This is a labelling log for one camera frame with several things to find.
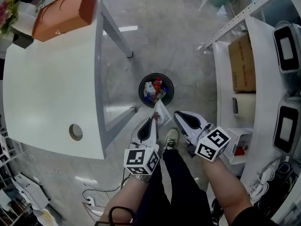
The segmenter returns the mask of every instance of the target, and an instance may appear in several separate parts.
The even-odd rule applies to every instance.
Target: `gray concrete floor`
[[[113,119],[130,106],[141,104],[138,97],[140,81],[149,73],[158,72],[174,83],[174,98],[167,106],[171,115],[175,110],[188,110],[216,123],[214,58],[210,52],[201,53],[199,47],[228,22],[225,10],[214,8],[208,0],[104,0],[104,3],[119,28],[134,28],[122,32],[134,51],[133,58],[126,58],[107,35],[103,39],[106,120]],[[107,148],[105,160],[71,157],[24,145],[33,156],[26,153],[12,163],[13,167],[40,179],[51,199],[50,204],[62,215],[66,225],[93,225],[81,203],[85,202],[82,191],[90,188],[84,184],[103,190],[118,187],[124,149],[128,147],[133,129],[150,112],[151,109],[144,105],[139,109]],[[159,131],[161,143],[172,127],[175,127],[174,121]],[[184,141],[182,136],[179,151],[196,183],[206,190],[208,180],[199,158],[191,159],[186,154]],[[162,160],[161,167],[165,191],[170,199],[170,178]],[[116,192],[108,193],[108,196],[111,198]],[[105,193],[87,192],[86,196],[89,194],[98,195],[95,197],[98,206],[104,207],[108,202]],[[101,212],[102,207],[91,207],[91,210]]]

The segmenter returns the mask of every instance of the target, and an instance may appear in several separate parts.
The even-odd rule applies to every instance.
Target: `table hole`
[[[83,131],[77,124],[72,124],[69,127],[69,134],[71,138],[75,141],[80,141],[83,138]]]

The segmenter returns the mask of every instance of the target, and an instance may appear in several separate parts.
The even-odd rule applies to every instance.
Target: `sneaker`
[[[36,6],[36,13],[39,12],[45,6],[45,0],[39,0]]]
[[[179,132],[176,128],[172,128],[166,135],[166,142],[164,146],[164,150],[175,149],[175,146],[178,144],[179,141]]]

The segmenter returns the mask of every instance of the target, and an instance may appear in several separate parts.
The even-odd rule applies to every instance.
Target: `white basket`
[[[227,148],[224,151],[224,154],[229,159],[230,164],[240,164],[245,163],[248,157],[248,150],[245,151],[245,154],[242,156],[234,156],[233,150],[235,146],[238,145],[239,140],[244,135],[250,135],[248,145],[250,146],[252,138],[252,129],[249,128],[228,128],[227,134],[232,138],[227,145]]]

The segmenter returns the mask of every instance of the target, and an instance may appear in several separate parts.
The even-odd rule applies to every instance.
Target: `table leg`
[[[107,123],[105,125],[106,132],[104,134],[104,144],[102,143],[102,145],[105,145],[105,147],[107,147],[130,121],[130,119],[136,114],[136,112],[137,109],[135,107],[131,107],[121,115],[117,116],[115,119]]]
[[[111,39],[117,44],[121,51],[128,57],[133,57],[133,51],[130,49],[125,38],[117,27],[112,16],[109,14],[108,9],[102,4],[102,15],[103,15],[103,29],[111,37]]]

